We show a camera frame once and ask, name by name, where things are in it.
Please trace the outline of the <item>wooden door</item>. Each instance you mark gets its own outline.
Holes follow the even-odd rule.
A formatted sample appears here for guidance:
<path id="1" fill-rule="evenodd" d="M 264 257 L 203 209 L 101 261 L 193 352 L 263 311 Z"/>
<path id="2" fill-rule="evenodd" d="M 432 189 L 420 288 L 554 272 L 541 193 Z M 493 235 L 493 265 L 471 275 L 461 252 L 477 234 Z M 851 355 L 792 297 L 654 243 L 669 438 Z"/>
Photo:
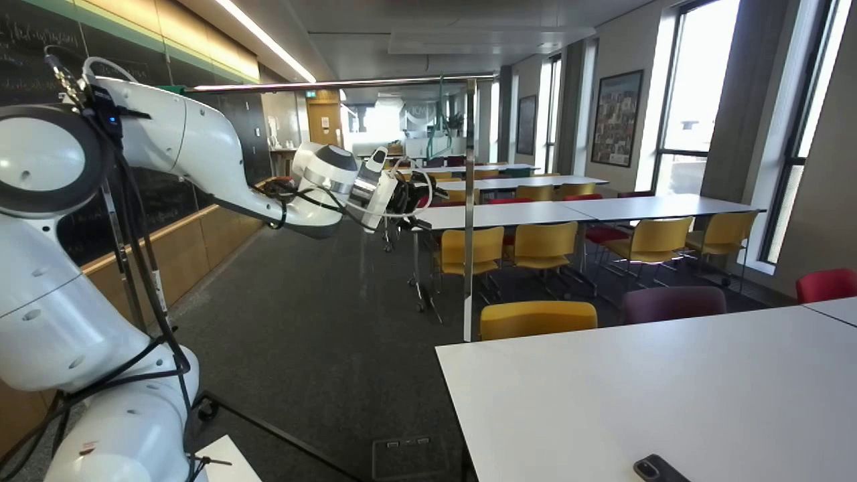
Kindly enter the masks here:
<path id="1" fill-rule="evenodd" d="M 310 90 L 304 94 L 309 120 L 309 140 L 343 147 L 341 94 L 337 90 Z"/>

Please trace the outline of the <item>silver rack rod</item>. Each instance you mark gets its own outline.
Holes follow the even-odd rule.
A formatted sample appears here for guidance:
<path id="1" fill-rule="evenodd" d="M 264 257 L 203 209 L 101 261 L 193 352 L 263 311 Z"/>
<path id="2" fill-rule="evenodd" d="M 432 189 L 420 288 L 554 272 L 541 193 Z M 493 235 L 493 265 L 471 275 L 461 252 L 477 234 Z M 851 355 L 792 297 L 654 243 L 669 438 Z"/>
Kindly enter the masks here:
<path id="1" fill-rule="evenodd" d="M 342 90 L 353 88 L 382 88 L 383 86 L 423 86 L 468 82 L 468 80 L 493 80 L 493 72 L 474 74 L 438 74 L 438 76 L 408 76 L 398 78 L 372 78 L 356 80 L 324 80 L 324 82 L 285 82 L 267 84 L 201 85 L 184 86 L 183 94 L 233 94 L 233 92 L 298 92 L 309 90 Z"/>

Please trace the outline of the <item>small framed picture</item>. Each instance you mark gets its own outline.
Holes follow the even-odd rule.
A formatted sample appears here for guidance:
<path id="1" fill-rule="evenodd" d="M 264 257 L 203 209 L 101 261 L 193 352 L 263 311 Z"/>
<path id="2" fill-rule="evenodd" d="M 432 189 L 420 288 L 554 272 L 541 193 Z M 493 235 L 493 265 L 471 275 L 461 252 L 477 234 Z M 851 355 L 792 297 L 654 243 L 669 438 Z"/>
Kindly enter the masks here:
<path id="1" fill-rule="evenodd" d="M 520 98 L 516 122 L 517 155 L 534 155 L 536 122 L 538 122 L 538 95 L 533 94 Z"/>

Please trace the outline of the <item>group of yellow and red chairs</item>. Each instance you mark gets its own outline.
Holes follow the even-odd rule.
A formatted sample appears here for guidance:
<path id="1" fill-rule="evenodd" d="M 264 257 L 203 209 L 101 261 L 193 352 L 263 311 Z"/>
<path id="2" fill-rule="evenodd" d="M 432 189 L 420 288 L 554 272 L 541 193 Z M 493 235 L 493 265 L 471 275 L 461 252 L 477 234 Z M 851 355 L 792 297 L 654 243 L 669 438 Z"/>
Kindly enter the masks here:
<path id="1" fill-rule="evenodd" d="M 664 265 L 684 250 L 698 249 L 703 254 L 722 255 L 741 250 L 749 238 L 757 212 L 719 213 L 713 216 L 637 220 L 639 225 L 624 239 L 603 241 L 603 247 L 627 264 Z M 563 222 L 524 224 L 432 231 L 417 217 L 399 220 L 401 228 L 416 233 L 438 233 L 440 244 L 433 266 L 437 274 L 465 277 L 472 274 L 486 280 L 508 259 L 518 268 L 538 272 L 570 266 L 573 255 L 581 255 L 576 244 L 587 224 Z"/>

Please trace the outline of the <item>window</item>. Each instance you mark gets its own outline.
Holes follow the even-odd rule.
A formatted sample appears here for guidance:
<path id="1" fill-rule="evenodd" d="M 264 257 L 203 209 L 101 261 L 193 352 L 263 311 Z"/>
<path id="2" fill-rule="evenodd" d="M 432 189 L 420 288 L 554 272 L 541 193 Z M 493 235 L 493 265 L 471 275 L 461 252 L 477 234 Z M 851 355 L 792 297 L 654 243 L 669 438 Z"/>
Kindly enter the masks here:
<path id="1" fill-rule="evenodd" d="M 678 9 L 656 144 L 658 195 L 701 192 L 740 2 Z"/>
<path id="2" fill-rule="evenodd" d="M 799 0 L 790 52 L 801 62 L 792 82 L 783 160 L 763 233 L 759 260 L 778 263 L 801 185 L 805 164 L 816 135 L 826 94 L 838 59 L 842 36 L 853 0 Z"/>
<path id="3" fill-rule="evenodd" d="M 561 78 L 561 54 L 554 53 L 542 59 L 534 149 L 535 174 L 538 176 L 554 173 L 554 150 L 561 96 Z"/>

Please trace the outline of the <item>yellow chair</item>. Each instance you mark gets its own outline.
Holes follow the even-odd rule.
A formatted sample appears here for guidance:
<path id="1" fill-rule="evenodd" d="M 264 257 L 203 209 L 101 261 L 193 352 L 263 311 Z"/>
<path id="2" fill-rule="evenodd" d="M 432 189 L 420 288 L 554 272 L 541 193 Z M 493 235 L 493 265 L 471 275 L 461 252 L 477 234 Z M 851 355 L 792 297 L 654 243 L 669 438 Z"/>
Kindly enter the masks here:
<path id="1" fill-rule="evenodd" d="M 514 337 L 597 329 L 598 315 L 586 302 L 535 300 L 489 305 L 481 312 L 480 339 Z"/>

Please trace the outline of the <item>row of white tables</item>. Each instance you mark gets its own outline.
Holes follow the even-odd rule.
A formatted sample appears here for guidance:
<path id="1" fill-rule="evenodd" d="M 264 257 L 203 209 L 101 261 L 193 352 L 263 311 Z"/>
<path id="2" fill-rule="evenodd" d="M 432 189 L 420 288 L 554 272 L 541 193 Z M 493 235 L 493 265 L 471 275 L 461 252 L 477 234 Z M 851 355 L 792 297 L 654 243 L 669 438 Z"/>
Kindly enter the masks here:
<path id="1" fill-rule="evenodd" d="M 603 180 L 581 176 L 495 178 L 477 180 L 479 194 L 490 190 L 518 187 L 554 187 L 561 184 L 583 184 Z M 477 205 L 473 208 L 474 228 L 551 224 L 563 222 L 624 222 L 625 220 L 713 216 L 719 213 L 765 212 L 746 204 L 736 204 L 699 195 L 679 194 L 639 196 L 571 202 L 529 202 L 528 204 Z M 465 228 L 465 206 L 430 207 L 416 215 L 419 226 L 428 223 L 432 231 Z"/>

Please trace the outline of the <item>ceiling light strip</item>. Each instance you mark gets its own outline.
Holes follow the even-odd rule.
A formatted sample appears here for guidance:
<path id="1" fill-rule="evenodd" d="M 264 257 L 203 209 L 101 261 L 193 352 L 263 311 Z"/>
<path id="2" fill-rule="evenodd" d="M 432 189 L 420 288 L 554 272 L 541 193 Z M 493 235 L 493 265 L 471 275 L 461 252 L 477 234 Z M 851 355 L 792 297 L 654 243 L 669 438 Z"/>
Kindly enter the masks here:
<path id="1" fill-rule="evenodd" d="M 267 49 L 269 49 L 276 57 L 284 61 L 289 67 L 292 68 L 298 76 L 302 79 L 306 80 L 309 83 L 315 83 L 316 78 L 310 73 L 306 67 L 303 67 L 300 64 L 300 61 L 297 61 L 288 51 L 280 46 L 269 34 L 263 30 L 262 27 L 259 26 L 252 18 L 247 16 L 245 12 L 243 12 L 239 6 L 237 6 L 233 0 L 214 0 L 223 10 L 226 10 L 229 15 L 231 15 L 239 24 L 241 24 L 245 29 L 249 31 L 254 37 L 257 38 Z"/>

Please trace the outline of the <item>large framed picture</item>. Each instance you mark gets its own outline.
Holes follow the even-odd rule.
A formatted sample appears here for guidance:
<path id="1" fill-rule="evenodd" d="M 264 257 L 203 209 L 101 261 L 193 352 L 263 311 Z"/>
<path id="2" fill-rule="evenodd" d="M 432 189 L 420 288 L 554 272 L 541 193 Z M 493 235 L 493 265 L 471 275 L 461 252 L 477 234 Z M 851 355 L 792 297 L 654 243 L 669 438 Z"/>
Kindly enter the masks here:
<path id="1" fill-rule="evenodd" d="M 634 70 L 599 80 L 591 162 L 630 168 L 644 76 Z"/>

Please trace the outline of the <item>floor socket box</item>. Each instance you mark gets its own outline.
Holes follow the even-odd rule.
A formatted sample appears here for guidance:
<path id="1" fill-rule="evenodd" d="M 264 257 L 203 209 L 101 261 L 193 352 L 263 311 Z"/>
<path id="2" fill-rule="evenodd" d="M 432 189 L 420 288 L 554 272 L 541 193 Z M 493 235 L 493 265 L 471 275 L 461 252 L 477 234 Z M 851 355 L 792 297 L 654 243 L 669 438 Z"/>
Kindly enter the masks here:
<path id="1" fill-rule="evenodd" d="M 372 479 L 391 482 L 429 476 L 442 455 L 441 440 L 429 436 L 374 441 Z"/>

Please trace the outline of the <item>purple chair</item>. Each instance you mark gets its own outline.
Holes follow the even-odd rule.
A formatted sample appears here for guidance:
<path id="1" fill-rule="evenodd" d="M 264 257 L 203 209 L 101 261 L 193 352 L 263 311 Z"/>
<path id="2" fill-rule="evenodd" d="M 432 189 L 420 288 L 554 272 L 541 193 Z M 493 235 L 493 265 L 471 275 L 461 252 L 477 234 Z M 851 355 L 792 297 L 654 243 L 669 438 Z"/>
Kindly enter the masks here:
<path id="1" fill-rule="evenodd" d="M 728 311 L 726 298 L 716 287 L 659 287 L 625 293 L 621 303 L 621 323 L 634 325 Z"/>

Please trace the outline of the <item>black smartphone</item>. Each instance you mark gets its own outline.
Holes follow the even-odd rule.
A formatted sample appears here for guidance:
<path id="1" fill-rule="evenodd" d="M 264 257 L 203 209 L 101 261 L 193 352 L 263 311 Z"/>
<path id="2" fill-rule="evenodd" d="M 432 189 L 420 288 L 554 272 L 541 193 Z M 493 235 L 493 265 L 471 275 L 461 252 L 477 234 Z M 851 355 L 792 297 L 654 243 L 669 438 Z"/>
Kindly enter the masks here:
<path id="1" fill-rule="evenodd" d="M 633 472 L 643 482 L 691 482 L 657 454 L 648 455 L 633 464 Z"/>

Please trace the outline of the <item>blackboard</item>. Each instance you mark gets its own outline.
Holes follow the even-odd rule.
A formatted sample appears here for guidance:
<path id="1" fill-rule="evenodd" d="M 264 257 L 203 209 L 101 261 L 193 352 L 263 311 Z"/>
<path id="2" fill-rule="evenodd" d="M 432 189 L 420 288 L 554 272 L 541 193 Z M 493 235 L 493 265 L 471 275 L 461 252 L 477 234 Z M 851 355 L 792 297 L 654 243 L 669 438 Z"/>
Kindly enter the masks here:
<path id="1" fill-rule="evenodd" d="M 45 62 L 46 46 L 75 77 L 83 61 L 101 57 L 152 86 L 250 84 L 255 57 L 177 0 L 0 0 L 0 106 L 55 103 L 64 94 Z M 191 94 L 220 110 L 238 133 L 249 183 L 272 177 L 259 94 Z M 212 204 L 175 176 L 135 169 L 151 231 Z M 111 253 L 113 237 L 103 198 L 58 226 L 62 247 L 77 265 Z"/>

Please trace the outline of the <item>red chair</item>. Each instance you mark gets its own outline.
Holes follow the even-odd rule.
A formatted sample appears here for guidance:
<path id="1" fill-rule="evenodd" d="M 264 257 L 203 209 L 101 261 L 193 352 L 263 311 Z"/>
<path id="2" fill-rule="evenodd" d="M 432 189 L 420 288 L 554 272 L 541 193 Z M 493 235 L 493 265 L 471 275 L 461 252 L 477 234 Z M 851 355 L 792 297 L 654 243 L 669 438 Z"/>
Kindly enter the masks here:
<path id="1" fill-rule="evenodd" d="M 795 290 L 799 304 L 857 297 L 857 271 L 837 268 L 809 272 L 796 280 Z"/>

